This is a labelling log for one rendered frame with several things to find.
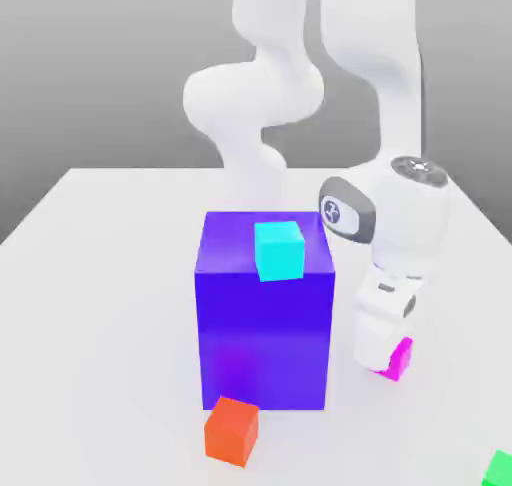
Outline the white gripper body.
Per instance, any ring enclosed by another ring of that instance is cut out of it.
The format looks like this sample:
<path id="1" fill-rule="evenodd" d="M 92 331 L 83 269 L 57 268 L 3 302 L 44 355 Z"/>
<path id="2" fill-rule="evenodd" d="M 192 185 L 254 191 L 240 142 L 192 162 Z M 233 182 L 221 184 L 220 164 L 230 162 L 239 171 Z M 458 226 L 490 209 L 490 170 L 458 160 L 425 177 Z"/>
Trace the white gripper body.
<path id="1" fill-rule="evenodd" d="M 366 369 L 385 371 L 397 346 L 412 333 L 413 324 L 408 319 L 358 308 L 355 312 L 354 357 Z"/>

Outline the small magenta cube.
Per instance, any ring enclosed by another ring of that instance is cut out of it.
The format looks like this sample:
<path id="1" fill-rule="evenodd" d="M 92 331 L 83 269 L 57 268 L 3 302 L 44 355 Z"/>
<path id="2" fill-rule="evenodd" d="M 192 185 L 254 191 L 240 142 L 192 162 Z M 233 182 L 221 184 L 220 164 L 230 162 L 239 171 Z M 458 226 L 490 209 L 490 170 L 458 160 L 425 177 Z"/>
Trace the small magenta cube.
<path id="1" fill-rule="evenodd" d="M 413 339 L 410 337 L 404 337 L 391 354 L 388 368 L 380 371 L 373 370 L 373 373 L 391 381 L 398 382 L 409 366 L 412 347 Z"/>

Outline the small cyan cube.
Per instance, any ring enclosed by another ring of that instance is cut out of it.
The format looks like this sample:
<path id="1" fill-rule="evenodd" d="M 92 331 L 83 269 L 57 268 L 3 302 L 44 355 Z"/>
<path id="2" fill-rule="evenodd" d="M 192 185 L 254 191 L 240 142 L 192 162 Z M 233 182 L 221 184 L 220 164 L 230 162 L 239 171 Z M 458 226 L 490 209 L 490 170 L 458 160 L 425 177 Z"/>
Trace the small cyan cube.
<path id="1" fill-rule="evenodd" d="M 255 223 L 254 238 L 261 282 L 303 278 L 305 239 L 296 221 Z"/>

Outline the small orange cube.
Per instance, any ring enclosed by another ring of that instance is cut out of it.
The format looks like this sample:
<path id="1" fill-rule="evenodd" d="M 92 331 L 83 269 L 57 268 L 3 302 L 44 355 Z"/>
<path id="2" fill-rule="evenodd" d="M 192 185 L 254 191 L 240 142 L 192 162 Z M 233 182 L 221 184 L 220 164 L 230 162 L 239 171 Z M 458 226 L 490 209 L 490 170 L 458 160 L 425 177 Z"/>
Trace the small orange cube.
<path id="1" fill-rule="evenodd" d="M 244 468 L 258 433 L 258 406 L 220 397 L 204 426 L 205 453 Z"/>

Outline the small green cube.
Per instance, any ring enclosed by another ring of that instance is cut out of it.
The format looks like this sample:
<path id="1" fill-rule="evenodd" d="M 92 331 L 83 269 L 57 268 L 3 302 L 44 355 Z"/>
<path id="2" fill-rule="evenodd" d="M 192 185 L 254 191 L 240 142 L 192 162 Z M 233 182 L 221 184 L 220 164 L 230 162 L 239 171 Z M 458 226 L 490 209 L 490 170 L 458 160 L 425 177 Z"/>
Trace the small green cube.
<path id="1" fill-rule="evenodd" d="M 512 486 L 512 455 L 496 450 L 482 479 L 481 486 Z"/>

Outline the large blue box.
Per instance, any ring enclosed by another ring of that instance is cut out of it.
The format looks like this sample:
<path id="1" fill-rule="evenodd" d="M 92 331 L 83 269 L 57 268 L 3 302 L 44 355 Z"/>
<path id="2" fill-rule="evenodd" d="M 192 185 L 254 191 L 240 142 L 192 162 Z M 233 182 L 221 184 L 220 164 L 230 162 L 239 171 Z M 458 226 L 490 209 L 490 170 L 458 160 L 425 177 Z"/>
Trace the large blue box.
<path id="1" fill-rule="evenodd" d="M 263 282 L 254 226 L 281 221 L 304 237 L 304 275 Z M 335 268 L 319 213 L 210 211 L 194 275 L 204 409 L 219 397 L 262 410 L 323 409 Z"/>

